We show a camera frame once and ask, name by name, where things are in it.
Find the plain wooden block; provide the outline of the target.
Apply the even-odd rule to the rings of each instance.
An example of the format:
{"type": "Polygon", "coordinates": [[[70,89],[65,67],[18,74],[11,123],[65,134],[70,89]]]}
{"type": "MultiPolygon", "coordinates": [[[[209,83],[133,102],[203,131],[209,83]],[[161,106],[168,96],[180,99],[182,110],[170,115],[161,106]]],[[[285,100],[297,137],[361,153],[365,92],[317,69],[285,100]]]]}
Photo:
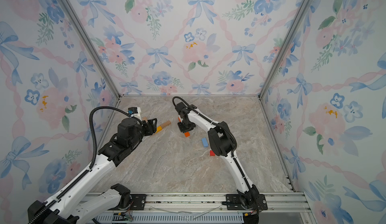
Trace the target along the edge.
{"type": "Polygon", "coordinates": [[[164,123],[162,123],[160,126],[164,129],[165,127],[171,125],[171,121],[166,121],[164,123]]]}

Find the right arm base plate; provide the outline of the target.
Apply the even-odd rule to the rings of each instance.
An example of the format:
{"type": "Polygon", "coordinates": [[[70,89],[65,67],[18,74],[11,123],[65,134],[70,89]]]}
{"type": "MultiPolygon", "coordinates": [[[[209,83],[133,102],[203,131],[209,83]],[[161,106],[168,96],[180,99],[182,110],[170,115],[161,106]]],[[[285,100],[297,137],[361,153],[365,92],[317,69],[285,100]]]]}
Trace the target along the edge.
{"type": "Polygon", "coordinates": [[[226,200],[222,205],[229,211],[267,211],[267,201],[265,195],[258,194],[248,196],[246,194],[227,194],[226,200]]]}

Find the aluminium corner post right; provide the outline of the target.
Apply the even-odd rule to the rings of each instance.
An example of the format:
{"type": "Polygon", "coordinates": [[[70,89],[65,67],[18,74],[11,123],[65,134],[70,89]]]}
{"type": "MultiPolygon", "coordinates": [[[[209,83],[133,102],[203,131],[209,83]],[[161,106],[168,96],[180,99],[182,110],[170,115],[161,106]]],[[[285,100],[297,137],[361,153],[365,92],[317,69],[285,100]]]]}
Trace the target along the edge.
{"type": "Polygon", "coordinates": [[[265,95],[267,94],[269,86],[270,86],[270,84],[275,76],[275,73],[281,64],[281,61],[283,60],[286,51],[290,48],[291,43],[292,43],[292,41],[293,41],[297,31],[298,31],[299,25],[300,25],[303,17],[306,14],[306,11],[309,9],[312,1],[313,0],[302,0],[301,1],[301,5],[295,14],[295,17],[293,19],[293,23],[289,27],[288,32],[287,32],[286,36],[284,37],[283,45],[282,45],[280,51],[278,52],[278,55],[277,55],[275,61],[273,62],[273,65],[272,65],[270,71],[268,72],[268,76],[264,82],[264,85],[259,93],[259,96],[258,96],[259,100],[262,100],[265,97],[265,95]]]}

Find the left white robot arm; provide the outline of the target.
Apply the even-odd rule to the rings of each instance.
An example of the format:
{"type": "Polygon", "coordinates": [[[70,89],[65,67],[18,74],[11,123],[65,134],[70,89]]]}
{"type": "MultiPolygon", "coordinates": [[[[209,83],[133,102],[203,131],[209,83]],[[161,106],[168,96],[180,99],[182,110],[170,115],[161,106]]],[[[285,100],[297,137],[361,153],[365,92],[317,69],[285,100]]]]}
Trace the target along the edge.
{"type": "Polygon", "coordinates": [[[35,201],[28,208],[30,224],[85,224],[113,208],[127,210],[133,203],[131,191],[115,184],[95,199],[81,203],[83,198],[109,172],[118,167],[142,142],[157,131],[157,119],[138,121],[126,118],[117,132],[99,151],[90,167],[78,174],[58,193],[45,202],[35,201]]]}

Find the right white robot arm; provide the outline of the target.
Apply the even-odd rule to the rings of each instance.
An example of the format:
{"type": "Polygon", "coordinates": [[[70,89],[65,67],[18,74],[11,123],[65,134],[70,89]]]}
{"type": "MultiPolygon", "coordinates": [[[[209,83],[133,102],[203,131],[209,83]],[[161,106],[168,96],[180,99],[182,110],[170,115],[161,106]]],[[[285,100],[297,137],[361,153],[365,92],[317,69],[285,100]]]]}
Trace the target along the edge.
{"type": "Polygon", "coordinates": [[[179,111],[181,132],[200,127],[208,134],[209,146],[229,169],[235,183],[241,205],[246,210],[258,210],[259,191],[246,174],[236,153],[237,141],[225,122],[217,122],[197,109],[187,107],[179,111]]]}

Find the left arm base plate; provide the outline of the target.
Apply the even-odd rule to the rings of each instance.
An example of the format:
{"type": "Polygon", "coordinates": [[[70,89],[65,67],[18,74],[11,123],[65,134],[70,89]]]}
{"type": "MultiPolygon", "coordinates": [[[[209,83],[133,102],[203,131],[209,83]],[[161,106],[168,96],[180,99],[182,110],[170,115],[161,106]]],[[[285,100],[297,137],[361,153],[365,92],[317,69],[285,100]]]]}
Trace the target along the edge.
{"type": "Polygon", "coordinates": [[[120,198],[118,205],[109,209],[110,211],[143,211],[146,204],[146,194],[125,194],[120,198]]]}

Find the aluminium corner post left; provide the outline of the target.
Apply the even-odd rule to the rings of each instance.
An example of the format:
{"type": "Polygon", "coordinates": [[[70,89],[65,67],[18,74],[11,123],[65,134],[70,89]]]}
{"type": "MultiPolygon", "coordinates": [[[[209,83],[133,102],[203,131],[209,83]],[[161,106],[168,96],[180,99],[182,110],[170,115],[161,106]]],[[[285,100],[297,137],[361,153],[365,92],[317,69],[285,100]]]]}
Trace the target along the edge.
{"type": "Polygon", "coordinates": [[[81,39],[82,44],[84,45],[85,49],[93,59],[94,63],[96,64],[98,70],[100,71],[102,77],[105,79],[108,87],[112,90],[113,95],[119,99],[120,94],[115,87],[115,84],[113,80],[111,79],[110,75],[108,74],[108,71],[102,61],[99,58],[99,55],[97,53],[96,48],[93,46],[92,41],[87,34],[84,26],[82,25],[80,18],[78,17],[77,13],[75,12],[72,4],[69,0],[58,0],[60,5],[63,7],[63,10],[65,13],[69,16],[69,19],[71,20],[71,23],[74,25],[75,30],[78,34],[78,36],[81,39]]]}

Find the light blue block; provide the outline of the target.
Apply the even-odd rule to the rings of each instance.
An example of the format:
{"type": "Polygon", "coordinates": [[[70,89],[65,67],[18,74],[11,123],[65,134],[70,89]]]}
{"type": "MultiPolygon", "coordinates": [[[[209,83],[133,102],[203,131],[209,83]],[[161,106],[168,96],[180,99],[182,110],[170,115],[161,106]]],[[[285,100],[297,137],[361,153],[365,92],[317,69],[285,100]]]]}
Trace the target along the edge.
{"type": "Polygon", "coordinates": [[[209,146],[206,138],[202,138],[202,143],[203,143],[204,148],[207,148],[209,146]]]}

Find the aluminium corner post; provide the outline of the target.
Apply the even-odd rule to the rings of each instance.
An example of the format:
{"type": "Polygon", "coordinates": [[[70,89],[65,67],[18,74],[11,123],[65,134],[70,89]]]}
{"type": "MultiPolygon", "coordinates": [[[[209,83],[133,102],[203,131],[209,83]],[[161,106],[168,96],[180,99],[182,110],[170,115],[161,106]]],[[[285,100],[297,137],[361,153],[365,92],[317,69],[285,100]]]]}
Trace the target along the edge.
{"type": "Polygon", "coordinates": [[[105,79],[108,87],[112,90],[113,95],[119,99],[120,94],[115,87],[115,84],[113,80],[111,79],[110,75],[108,74],[108,71],[102,61],[99,58],[99,55],[97,53],[96,48],[93,46],[92,41],[87,34],[84,26],[82,25],[80,18],[78,17],[77,13],[75,12],[72,4],[69,0],[58,0],[60,5],[63,7],[63,10],[65,13],[69,16],[69,19],[71,20],[71,23],[74,25],[75,30],[78,34],[78,36],[81,39],[82,44],[84,45],[85,49],[93,59],[94,63],[96,64],[98,70],[100,71],[102,77],[105,79]]]}
{"type": "Polygon", "coordinates": [[[283,60],[286,51],[290,48],[291,43],[292,43],[292,41],[293,41],[297,31],[298,31],[299,25],[300,25],[303,17],[306,14],[306,11],[309,9],[312,1],[313,0],[302,0],[301,1],[301,5],[295,14],[295,17],[293,19],[293,23],[289,27],[288,32],[287,32],[286,36],[284,37],[283,45],[282,45],[280,51],[278,52],[278,55],[277,55],[275,61],[273,62],[273,65],[272,65],[270,71],[268,72],[268,76],[264,82],[264,85],[259,93],[259,96],[258,96],[259,100],[262,100],[265,97],[265,95],[267,94],[269,86],[270,86],[270,84],[275,76],[275,73],[281,64],[281,61],[283,60]]]}

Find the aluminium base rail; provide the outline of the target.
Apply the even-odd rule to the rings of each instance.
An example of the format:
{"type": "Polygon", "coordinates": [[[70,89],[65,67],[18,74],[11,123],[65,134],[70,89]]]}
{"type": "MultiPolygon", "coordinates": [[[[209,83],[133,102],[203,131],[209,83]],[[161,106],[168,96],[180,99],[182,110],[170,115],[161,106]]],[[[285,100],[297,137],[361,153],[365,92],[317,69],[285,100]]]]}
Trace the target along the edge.
{"type": "Polygon", "coordinates": [[[265,192],[268,210],[229,211],[222,205],[225,192],[150,192],[143,211],[105,211],[98,224],[314,224],[311,207],[302,192],[265,192]]]}

